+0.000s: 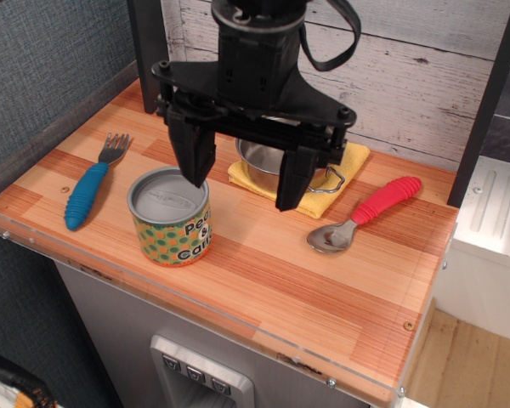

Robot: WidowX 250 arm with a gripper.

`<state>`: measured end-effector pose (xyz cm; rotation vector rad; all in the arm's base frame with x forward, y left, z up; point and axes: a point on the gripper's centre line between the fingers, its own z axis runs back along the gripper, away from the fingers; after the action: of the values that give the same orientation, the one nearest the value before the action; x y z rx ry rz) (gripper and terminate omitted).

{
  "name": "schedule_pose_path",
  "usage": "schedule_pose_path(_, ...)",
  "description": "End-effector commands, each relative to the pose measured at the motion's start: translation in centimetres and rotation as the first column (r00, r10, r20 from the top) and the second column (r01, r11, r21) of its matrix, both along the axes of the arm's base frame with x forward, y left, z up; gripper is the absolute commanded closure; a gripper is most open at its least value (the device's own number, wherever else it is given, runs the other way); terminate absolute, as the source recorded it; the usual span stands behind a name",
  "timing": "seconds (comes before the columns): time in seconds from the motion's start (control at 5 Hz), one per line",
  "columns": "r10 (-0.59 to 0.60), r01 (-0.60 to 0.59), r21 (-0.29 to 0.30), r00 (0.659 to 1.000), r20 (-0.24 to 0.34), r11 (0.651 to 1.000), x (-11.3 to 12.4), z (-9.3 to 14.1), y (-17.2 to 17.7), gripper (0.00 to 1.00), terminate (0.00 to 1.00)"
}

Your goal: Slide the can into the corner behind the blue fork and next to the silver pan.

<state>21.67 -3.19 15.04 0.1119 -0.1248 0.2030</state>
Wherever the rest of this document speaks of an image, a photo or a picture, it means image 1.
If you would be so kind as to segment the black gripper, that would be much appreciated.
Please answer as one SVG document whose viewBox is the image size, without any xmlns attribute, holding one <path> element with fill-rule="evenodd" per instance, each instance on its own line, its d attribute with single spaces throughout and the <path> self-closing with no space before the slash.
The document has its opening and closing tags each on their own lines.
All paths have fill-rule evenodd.
<svg viewBox="0 0 510 408">
<path fill-rule="evenodd" d="M 166 61 L 159 113 L 182 175 L 201 187 L 216 156 L 215 133 L 284 150 L 275 206 L 298 207 L 317 166 L 339 163 L 355 114 L 314 89 L 298 69 L 307 53 L 301 12 L 215 12 L 215 61 Z"/>
</svg>

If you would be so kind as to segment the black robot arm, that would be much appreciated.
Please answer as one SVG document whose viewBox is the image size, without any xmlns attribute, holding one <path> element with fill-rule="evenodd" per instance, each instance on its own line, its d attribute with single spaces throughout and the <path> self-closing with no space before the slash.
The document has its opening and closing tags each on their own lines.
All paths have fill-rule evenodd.
<svg viewBox="0 0 510 408">
<path fill-rule="evenodd" d="M 304 1 L 214 1 L 218 59 L 154 64 L 158 112 L 183 176 L 201 185 L 223 133 L 284 154 L 275 205 L 298 206 L 315 171 L 343 158 L 356 119 L 346 105 L 313 88 L 298 69 L 309 54 Z"/>
</svg>

